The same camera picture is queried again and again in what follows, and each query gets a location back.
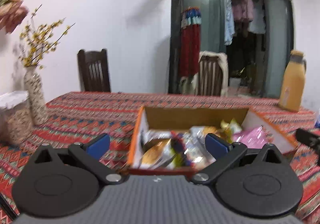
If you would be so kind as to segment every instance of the sliding door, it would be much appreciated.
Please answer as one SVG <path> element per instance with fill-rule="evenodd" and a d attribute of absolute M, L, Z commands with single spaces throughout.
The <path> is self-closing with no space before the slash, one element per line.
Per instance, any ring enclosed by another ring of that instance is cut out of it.
<path fill-rule="evenodd" d="M 224 32 L 224 20 L 221 23 L 220 0 L 183 0 L 183 9 L 198 7 L 201 12 L 200 51 L 221 52 L 221 32 Z"/>
<path fill-rule="evenodd" d="M 267 22 L 267 72 L 264 95 L 279 98 L 292 43 L 289 0 L 265 0 Z"/>

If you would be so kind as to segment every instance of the pink clothes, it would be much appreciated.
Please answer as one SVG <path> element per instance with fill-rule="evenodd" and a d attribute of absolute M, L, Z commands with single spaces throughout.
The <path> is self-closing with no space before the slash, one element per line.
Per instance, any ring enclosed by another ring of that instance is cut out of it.
<path fill-rule="evenodd" d="M 253 20 L 252 0 L 232 0 L 234 21 L 250 22 Z"/>

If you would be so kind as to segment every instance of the wooden chair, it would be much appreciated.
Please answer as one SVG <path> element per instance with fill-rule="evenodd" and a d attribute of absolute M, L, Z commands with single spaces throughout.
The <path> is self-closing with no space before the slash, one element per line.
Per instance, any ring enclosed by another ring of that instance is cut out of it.
<path fill-rule="evenodd" d="M 111 92 L 107 50 L 78 52 L 80 77 L 85 91 Z"/>
<path fill-rule="evenodd" d="M 220 96 L 222 76 L 218 57 L 202 56 L 199 61 L 197 94 L 202 96 Z"/>

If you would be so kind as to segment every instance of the speckled vase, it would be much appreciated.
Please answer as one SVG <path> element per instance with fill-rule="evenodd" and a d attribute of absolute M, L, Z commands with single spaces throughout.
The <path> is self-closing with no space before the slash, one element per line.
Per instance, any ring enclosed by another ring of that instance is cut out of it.
<path fill-rule="evenodd" d="M 36 66 L 27 67 L 23 78 L 25 89 L 29 92 L 30 110 L 33 123 L 41 125 L 48 120 L 47 107 L 44 102 L 42 81 L 36 72 Z"/>

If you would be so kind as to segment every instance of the hanging clothes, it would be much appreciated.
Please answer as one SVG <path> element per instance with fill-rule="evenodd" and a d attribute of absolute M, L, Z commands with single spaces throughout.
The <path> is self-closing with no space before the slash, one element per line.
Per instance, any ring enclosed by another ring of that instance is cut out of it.
<path fill-rule="evenodd" d="M 181 52 L 179 60 L 180 92 L 195 94 L 196 80 L 194 75 L 199 71 L 201 13 L 193 7 L 182 13 Z"/>
<path fill-rule="evenodd" d="M 253 3 L 253 20 L 249 23 L 248 31 L 254 34 L 265 34 L 266 24 L 264 22 L 264 10 L 262 9 L 263 1 Z"/>
<path fill-rule="evenodd" d="M 225 8 L 225 27 L 224 27 L 224 44 L 229 46 L 232 44 L 232 38 L 235 34 L 235 22 L 233 20 L 232 1 L 224 0 Z"/>
<path fill-rule="evenodd" d="M 232 0 L 235 21 L 251 22 L 254 19 L 252 0 Z"/>

